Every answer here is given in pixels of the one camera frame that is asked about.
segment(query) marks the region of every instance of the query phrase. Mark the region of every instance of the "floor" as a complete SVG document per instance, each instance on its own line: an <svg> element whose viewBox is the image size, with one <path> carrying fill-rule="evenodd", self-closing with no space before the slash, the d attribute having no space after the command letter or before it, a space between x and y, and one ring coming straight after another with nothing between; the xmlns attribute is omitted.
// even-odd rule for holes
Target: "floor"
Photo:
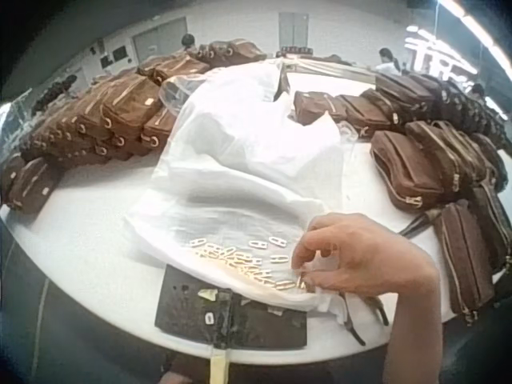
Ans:
<svg viewBox="0 0 512 384"><path fill-rule="evenodd" d="M3 224L1 246L0 382L157 383L168 369L208 382L208 361L125 334L81 307L46 278ZM501 288L507 289L512 276ZM512 382L511 324L512 300L484 310L470 329L460 319L449 322L440 383ZM379 383L385 352L312 366L232 365L230 382ZM12 375L3 377L7 370Z"/></svg>

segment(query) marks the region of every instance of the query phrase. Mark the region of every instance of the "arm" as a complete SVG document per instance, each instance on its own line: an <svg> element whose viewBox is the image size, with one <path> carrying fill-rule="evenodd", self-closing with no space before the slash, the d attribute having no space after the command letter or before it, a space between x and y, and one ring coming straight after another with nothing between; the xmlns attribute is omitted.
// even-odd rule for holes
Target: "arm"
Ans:
<svg viewBox="0 0 512 384"><path fill-rule="evenodd" d="M438 276L432 275L418 292L398 296L384 382L436 383L441 358L441 298Z"/></svg>

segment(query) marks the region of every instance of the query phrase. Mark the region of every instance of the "white plastic bag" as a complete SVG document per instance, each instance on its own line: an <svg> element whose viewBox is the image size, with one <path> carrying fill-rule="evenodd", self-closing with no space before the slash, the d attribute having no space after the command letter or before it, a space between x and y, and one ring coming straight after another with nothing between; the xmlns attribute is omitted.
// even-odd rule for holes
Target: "white plastic bag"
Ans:
<svg viewBox="0 0 512 384"><path fill-rule="evenodd" d="M339 128L328 114L307 127L289 120L289 95L272 102L279 70L269 63L236 66L197 88L127 220L144 251L196 278L259 302L320 308L343 320L335 294L278 291L187 247L196 238L235 246L261 258L273 280L296 281L290 263L272 264L270 256L291 258L309 221L341 208L345 143ZM248 247L271 236L287 247Z"/></svg>

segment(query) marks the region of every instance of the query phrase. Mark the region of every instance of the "dark work board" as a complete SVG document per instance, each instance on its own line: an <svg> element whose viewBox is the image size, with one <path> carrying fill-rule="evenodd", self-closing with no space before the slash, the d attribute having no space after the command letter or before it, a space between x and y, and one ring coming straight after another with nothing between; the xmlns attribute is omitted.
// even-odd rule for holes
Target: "dark work board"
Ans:
<svg viewBox="0 0 512 384"><path fill-rule="evenodd" d="M292 350L307 344L306 313L284 310L281 316L266 304L248 302L231 290L220 290L212 302L198 296L216 287L172 266L166 267L154 324L167 334L220 348ZM206 313L215 324L207 325Z"/></svg>

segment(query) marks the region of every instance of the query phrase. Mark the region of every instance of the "white round table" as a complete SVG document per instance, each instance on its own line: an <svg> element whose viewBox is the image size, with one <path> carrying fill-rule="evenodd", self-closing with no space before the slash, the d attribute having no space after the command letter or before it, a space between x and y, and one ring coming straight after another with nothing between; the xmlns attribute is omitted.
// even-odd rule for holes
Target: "white round table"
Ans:
<svg viewBox="0 0 512 384"><path fill-rule="evenodd" d="M370 84L311 74L292 74L293 90L360 94ZM397 210L369 154L369 143L354 146L342 184L344 213L359 212L401 230L414 218ZM501 154L512 172L512 159ZM124 215L149 183L156 155L83 167L66 174L36 217L30 219L3 207L0 216L29 257L48 278L85 308L117 328L148 342L185 354L209 358L212 347L165 334L154 326L165 265L144 254L126 237ZM512 185L500 194L512 214ZM442 320L451 319L448 283L441 250L432 229L414 240L442 272ZM382 296L393 320L396 295ZM287 365L340 358L388 342L391 326L360 299L349 296L354 325L365 339L360 346L334 316L308 313L307 346L300 350L232 350L232 362Z"/></svg>

